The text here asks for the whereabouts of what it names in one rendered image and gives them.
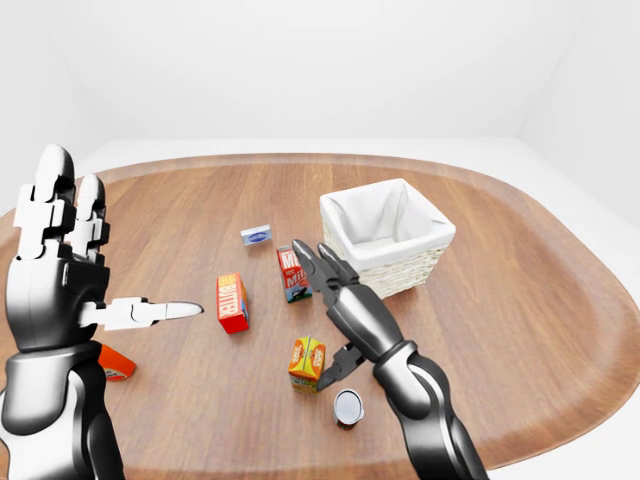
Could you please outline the silver topped tin can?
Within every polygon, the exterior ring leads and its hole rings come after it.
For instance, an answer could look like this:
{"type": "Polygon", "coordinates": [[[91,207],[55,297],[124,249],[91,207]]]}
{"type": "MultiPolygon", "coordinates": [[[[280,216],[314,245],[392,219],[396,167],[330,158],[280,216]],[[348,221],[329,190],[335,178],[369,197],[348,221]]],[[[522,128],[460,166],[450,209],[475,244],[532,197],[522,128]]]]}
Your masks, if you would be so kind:
{"type": "Polygon", "coordinates": [[[359,394],[352,389],[341,390],[334,400],[333,418],[343,430],[351,430],[364,417],[364,407],[359,394]]]}

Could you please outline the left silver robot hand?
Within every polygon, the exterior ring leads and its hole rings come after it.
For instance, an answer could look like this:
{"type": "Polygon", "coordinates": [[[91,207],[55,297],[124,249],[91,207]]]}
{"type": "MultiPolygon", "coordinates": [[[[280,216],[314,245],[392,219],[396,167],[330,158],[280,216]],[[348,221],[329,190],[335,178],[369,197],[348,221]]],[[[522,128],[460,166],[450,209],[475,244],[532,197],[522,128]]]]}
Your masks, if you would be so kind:
{"type": "Polygon", "coordinates": [[[145,328],[203,311],[192,302],[151,303],[144,297],[105,304],[105,188],[93,174],[77,184],[72,158],[59,145],[45,149],[35,182],[21,188],[14,224],[21,235],[8,271],[6,311],[22,352],[86,342],[99,325],[145,328]]]}

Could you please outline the white lined wicker basket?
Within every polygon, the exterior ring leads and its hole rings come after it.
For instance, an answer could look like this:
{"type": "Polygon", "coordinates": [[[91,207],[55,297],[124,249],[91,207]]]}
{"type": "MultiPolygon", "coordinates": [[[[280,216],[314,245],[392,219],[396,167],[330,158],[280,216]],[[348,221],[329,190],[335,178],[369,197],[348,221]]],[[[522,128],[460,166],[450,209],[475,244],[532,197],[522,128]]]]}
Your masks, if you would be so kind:
{"type": "Polygon", "coordinates": [[[325,194],[320,213],[324,243],[381,298],[424,283],[456,233],[401,178],[325,194]]]}

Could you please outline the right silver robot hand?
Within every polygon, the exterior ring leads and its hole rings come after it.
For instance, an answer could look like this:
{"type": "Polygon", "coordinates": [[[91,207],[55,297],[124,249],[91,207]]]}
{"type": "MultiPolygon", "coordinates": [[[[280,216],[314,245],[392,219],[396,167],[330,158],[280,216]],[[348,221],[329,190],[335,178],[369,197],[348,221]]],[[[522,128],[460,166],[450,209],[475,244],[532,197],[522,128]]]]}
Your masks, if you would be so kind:
{"type": "Polygon", "coordinates": [[[326,244],[313,251],[295,239],[292,248],[312,288],[323,294],[327,315],[349,340],[334,355],[317,384],[319,391],[344,379],[363,361],[379,362],[404,341],[399,326],[378,295],[326,244]]]}

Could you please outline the red milk carton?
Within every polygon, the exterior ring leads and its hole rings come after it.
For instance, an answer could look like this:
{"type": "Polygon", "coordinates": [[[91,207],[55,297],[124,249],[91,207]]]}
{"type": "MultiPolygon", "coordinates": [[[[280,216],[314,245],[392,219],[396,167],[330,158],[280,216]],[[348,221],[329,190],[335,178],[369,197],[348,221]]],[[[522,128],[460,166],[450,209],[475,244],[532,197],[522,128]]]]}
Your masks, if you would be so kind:
{"type": "Polygon", "coordinates": [[[277,256],[287,302],[311,297],[312,288],[293,249],[290,246],[279,247],[277,256]]]}

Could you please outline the small blue white box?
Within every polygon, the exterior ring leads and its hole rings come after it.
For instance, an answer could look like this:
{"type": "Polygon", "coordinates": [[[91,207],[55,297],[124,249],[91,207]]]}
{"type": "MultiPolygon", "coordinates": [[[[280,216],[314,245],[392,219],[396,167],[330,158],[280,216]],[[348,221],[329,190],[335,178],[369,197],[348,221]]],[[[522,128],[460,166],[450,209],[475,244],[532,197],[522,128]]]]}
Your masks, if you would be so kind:
{"type": "Polygon", "coordinates": [[[240,232],[245,246],[261,243],[272,239],[272,230],[269,224],[245,229],[240,232]]]}

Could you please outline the orange juice carton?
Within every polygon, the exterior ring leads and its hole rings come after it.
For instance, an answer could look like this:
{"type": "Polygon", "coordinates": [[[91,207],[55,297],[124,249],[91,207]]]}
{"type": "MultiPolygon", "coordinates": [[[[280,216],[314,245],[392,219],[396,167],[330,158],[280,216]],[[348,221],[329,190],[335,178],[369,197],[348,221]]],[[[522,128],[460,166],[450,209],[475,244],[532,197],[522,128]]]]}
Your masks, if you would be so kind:
{"type": "Polygon", "coordinates": [[[311,336],[296,339],[288,368],[295,390],[317,393],[317,383],[324,370],[325,353],[325,344],[311,336]]]}

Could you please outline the red butter box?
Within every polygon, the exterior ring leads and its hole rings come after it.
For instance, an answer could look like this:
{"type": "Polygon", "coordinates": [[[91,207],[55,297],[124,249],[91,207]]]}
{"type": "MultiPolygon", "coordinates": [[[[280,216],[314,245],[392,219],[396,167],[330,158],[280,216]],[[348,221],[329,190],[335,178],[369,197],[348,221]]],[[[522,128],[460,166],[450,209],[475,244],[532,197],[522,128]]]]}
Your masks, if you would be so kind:
{"type": "Polygon", "coordinates": [[[249,329],[247,295],[239,272],[216,281],[217,317],[227,334],[249,329]]]}

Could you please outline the orange box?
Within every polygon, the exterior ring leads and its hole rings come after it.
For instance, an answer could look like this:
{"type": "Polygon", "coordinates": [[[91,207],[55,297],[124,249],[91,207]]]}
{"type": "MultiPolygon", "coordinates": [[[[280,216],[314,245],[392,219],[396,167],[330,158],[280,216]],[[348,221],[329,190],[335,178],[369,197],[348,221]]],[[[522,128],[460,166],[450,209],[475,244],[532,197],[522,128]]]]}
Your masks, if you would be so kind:
{"type": "Polygon", "coordinates": [[[106,344],[102,345],[98,362],[108,381],[126,380],[136,369],[136,364],[132,360],[106,344]]]}

